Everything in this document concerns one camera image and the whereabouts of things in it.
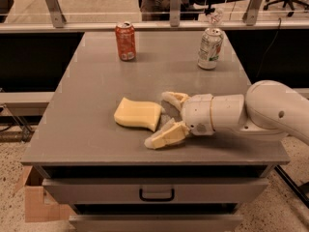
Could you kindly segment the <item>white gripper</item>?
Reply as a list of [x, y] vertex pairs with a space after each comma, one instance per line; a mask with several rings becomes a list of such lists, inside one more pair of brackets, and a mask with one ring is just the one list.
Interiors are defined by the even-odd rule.
[[170, 119], [160, 130], [148, 137], [144, 145], [148, 149], [160, 149], [184, 140], [191, 132], [194, 135], [213, 135], [211, 124], [211, 101], [213, 95], [195, 95], [186, 93], [163, 92], [164, 101], [181, 111], [183, 121]]

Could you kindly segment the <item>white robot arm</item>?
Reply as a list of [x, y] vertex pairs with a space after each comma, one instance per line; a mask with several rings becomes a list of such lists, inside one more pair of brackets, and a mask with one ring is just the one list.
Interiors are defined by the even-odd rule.
[[280, 82], [258, 81], [244, 95], [190, 97], [164, 92], [162, 99], [175, 106], [182, 119], [169, 120], [147, 138], [149, 149], [178, 144], [191, 134], [222, 131], [258, 140], [279, 140], [289, 134], [309, 143], [309, 100]]

